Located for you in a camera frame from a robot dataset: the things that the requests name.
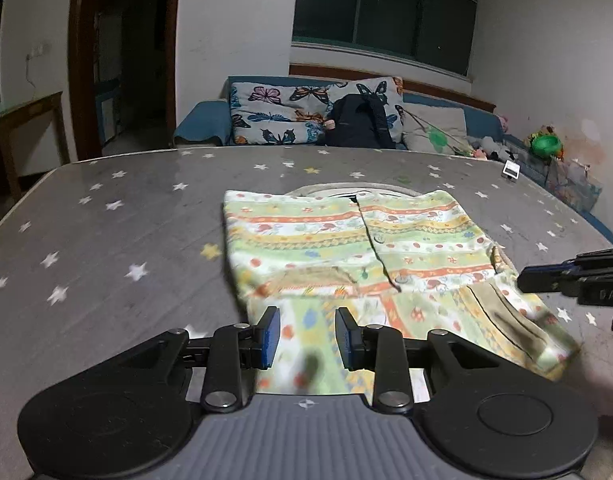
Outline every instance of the black backpack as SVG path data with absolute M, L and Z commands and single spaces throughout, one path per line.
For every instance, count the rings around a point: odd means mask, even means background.
M 384 105 L 376 96 L 346 95 L 335 102 L 329 119 L 335 121 L 335 128 L 324 133 L 327 146 L 395 149 Z

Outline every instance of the doorway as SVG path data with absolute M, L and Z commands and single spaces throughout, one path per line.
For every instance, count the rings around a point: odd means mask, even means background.
M 170 147 L 178 0 L 72 0 L 69 80 L 78 159 Z

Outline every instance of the windowsill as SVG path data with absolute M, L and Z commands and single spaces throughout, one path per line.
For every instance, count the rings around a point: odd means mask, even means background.
M 360 56 L 374 57 L 376 59 L 384 59 L 387 61 L 401 63 L 408 66 L 414 66 L 416 68 L 421 68 L 424 70 L 429 70 L 431 72 L 436 72 L 442 75 L 460 79 L 468 83 L 473 82 L 472 79 L 465 77 L 461 74 L 449 72 L 448 70 L 443 70 L 442 68 L 437 68 L 435 66 L 420 63 L 419 61 L 413 60 L 411 58 L 395 56 L 393 54 L 387 54 L 385 52 L 379 52 L 376 50 L 367 50 L 366 48 L 345 46 L 342 44 L 318 43 L 317 41 L 308 41 L 302 39 L 301 41 L 292 41 L 291 46 L 296 46 L 299 48 L 312 48 L 314 50 L 328 50 L 331 52 L 345 52 L 347 54 L 358 54 Z

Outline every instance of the wooden door frame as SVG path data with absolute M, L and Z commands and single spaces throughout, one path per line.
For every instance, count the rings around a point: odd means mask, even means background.
M 164 55 L 166 56 L 166 128 L 173 143 L 175 111 L 175 40 L 178 0 L 167 0 Z M 102 156 L 97 129 L 93 79 L 94 0 L 71 0 L 68 26 L 68 78 L 71 118 L 78 160 Z

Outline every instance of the blue sofa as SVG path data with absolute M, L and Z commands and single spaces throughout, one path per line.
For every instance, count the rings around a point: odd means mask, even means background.
M 326 86 L 333 83 L 333 81 L 296 76 L 231 76 L 226 84 L 227 95 L 230 94 L 232 83 L 260 83 L 272 86 Z M 495 114 L 468 105 L 422 94 L 407 92 L 404 94 L 403 100 L 406 103 L 462 108 L 469 136 L 480 139 L 493 137 L 497 142 L 501 142 L 503 139 L 504 133 Z M 180 123 L 180 126 L 177 127 L 174 138 L 189 142 L 219 139 L 222 145 L 231 145 L 231 112 L 228 102 L 216 100 L 198 103 Z M 398 148 L 406 149 L 403 144 L 398 145 Z

